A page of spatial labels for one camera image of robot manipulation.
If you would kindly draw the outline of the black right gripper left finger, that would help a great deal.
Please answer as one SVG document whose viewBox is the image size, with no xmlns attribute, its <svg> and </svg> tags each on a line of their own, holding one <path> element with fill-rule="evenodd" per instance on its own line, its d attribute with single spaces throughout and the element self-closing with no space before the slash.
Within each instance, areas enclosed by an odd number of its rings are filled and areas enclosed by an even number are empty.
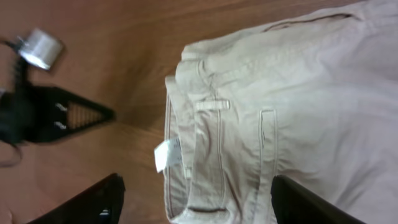
<svg viewBox="0 0 398 224">
<path fill-rule="evenodd" d="M 118 224 L 125 185 L 113 173 L 29 224 Z"/>
</svg>

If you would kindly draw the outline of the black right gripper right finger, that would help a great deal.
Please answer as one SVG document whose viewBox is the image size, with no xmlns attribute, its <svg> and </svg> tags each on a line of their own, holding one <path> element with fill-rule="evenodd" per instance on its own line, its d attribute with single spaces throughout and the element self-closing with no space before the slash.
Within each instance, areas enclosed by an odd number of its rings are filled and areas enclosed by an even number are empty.
<svg viewBox="0 0 398 224">
<path fill-rule="evenodd" d="M 363 224 L 285 175 L 273 177 L 271 201 L 278 224 Z"/>
</svg>

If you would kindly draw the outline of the beige khaki shorts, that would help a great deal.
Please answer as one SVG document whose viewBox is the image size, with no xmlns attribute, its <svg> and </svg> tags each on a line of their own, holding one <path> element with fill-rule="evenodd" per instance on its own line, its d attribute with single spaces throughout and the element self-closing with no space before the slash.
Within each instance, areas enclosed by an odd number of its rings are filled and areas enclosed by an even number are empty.
<svg viewBox="0 0 398 224">
<path fill-rule="evenodd" d="M 360 1 L 187 45 L 156 150 L 171 223 L 275 223 L 290 177 L 397 222 L 397 2 Z"/>
</svg>

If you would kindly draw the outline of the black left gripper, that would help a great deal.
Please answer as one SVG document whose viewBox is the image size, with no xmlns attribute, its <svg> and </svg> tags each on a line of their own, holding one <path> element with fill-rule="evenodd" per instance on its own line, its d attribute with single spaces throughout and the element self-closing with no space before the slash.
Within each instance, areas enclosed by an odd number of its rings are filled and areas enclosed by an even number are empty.
<svg viewBox="0 0 398 224">
<path fill-rule="evenodd" d="M 34 86 L 33 108 L 28 70 L 28 62 L 16 58 L 14 91 L 1 93 L 2 141 L 15 146 L 24 140 L 28 129 L 27 141 L 50 143 L 115 119 L 112 109 L 55 86 Z"/>
</svg>

